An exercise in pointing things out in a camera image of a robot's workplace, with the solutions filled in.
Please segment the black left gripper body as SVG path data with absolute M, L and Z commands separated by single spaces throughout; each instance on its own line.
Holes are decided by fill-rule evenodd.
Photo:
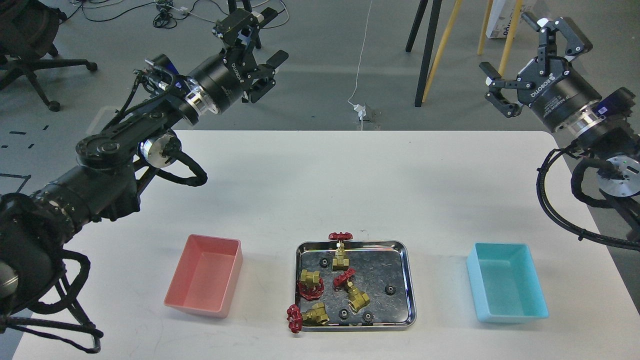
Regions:
M 189 104 L 197 114 L 221 114 L 248 90 L 255 68 L 252 51 L 222 48 L 189 72 Z

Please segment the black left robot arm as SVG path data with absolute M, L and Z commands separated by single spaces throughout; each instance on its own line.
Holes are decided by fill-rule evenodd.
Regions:
M 277 51 L 259 64 L 259 32 L 280 14 L 249 1 L 215 22 L 218 54 L 183 75 L 162 54 L 135 71 L 124 106 L 101 132 L 79 141 L 77 166 L 27 195 L 1 196 L 1 330 L 12 329 L 59 340 L 89 354 L 99 353 L 103 332 L 89 319 L 78 294 L 89 277 L 90 260 L 66 249 L 83 226 L 116 221 L 139 212 L 141 194 L 155 177 L 199 187 L 207 173 L 173 131 L 178 121 L 196 125 L 206 112 L 221 114 L 236 101 L 256 103 L 275 86 L 288 59 Z

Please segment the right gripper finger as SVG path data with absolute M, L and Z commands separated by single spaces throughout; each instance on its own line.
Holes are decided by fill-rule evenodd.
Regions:
M 594 48 L 592 42 L 572 18 L 558 17 L 549 20 L 544 17 L 538 18 L 532 12 L 525 12 L 521 14 L 521 19 L 538 33 L 538 48 L 535 57 L 537 62 L 550 59 L 550 57 L 560 57 L 571 62 Z M 566 47 L 563 51 L 558 51 L 558 36 L 565 40 Z
M 488 100 L 503 116 L 517 117 L 522 112 L 522 106 L 514 102 L 510 102 L 503 96 L 502 89 L 525 90 L 531 88 L 530 81 L 523 80 L 505 80 L 502 75 L 486 61 L 481 62 L 478 67 L 487 76 L 487 92 L 485 99 Z

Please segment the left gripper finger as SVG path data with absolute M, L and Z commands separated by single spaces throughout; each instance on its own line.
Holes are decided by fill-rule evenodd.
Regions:
M 222 40 L 223 48 L 213 55 L 213 63 L 254 63 L 260 30 L 278 16 L 278 11 L 266 7 L 260 13 L 236 9 L 225 19 L 214 23 L 212 33 Z
M 270 89 L 275 86 L 275 74 L 278 67 L 283 64 L 290 55 L 284 50 L 278 50 L 265 63 L 258 64 L 257 69 L 247 73 L 247 89 L 243 91 L 241 98 L 243 103 L 255 104 Z

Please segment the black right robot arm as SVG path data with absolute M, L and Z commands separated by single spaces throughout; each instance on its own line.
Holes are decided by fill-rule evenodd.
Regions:
M 482 62 L 485 98 L 507 118 L 527 107 L 551 132 L 573 135 L 568 146 L 551 150 L 537 170 L 535 189 L 546 216 L 579 240 L 638 251 L 639 135 L 627 121 L 634 93 L 621 87 L 603 97 L 573 68 L 572 60 L 593 45 L 571 18 L 537 19 L 530 11 L 521 18 L 538 34 L 537 54 L 514 80 L 503 79 L 490 63 Z M 574 198 L 589 207 L 615 210 L 630 226 L 625 238 L 579 227 L 553 208 L 546 177 L 562 155 L 578 159 L 570 179 Z

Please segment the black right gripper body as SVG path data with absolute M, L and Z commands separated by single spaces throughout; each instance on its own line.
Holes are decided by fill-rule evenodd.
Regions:
M 540 73 L 536 60 L 530 60 L 518 73 L 518 79 L 531 84 L 517 90 L 518 101 L 530 108 L 551 133 L 557 132 L 574 113 L 602 99 L 572 64 L 561 57 L 551 57 L 547 75 Z

